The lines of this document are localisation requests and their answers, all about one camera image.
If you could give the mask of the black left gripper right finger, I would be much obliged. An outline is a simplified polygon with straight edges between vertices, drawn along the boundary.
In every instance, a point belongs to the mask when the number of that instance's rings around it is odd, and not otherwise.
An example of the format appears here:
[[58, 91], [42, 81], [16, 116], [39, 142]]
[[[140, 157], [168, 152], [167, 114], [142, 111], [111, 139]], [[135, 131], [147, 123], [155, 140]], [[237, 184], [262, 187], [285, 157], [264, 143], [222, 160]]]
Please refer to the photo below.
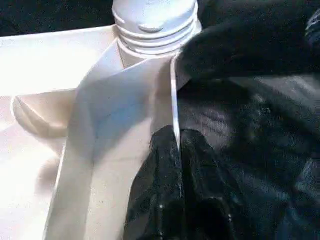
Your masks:
[[191, 240], [248, 240], [248, 207], [224, 159], [197, 130], [180, 133], [187, 233]]

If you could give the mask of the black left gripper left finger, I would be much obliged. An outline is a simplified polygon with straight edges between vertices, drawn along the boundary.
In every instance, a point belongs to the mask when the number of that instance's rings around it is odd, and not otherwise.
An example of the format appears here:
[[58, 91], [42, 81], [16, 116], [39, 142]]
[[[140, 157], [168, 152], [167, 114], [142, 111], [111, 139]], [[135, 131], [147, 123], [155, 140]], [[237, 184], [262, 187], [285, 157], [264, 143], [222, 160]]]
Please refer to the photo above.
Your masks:
[[182, 162], [172, 126], [153, 134], [130, 190], [126, 240], [184, 239]]

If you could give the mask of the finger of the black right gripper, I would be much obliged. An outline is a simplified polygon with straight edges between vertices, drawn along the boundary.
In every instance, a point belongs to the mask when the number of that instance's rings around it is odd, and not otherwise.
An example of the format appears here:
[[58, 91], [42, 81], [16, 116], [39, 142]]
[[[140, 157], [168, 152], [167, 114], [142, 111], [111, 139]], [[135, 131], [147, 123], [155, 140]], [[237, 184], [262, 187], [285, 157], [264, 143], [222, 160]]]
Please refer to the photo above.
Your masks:
[[312, 11], [259, 11], [208, 27], [182, 50], [178, 66], [192, 79], [312, 74], [320, 52], [306, 40]]

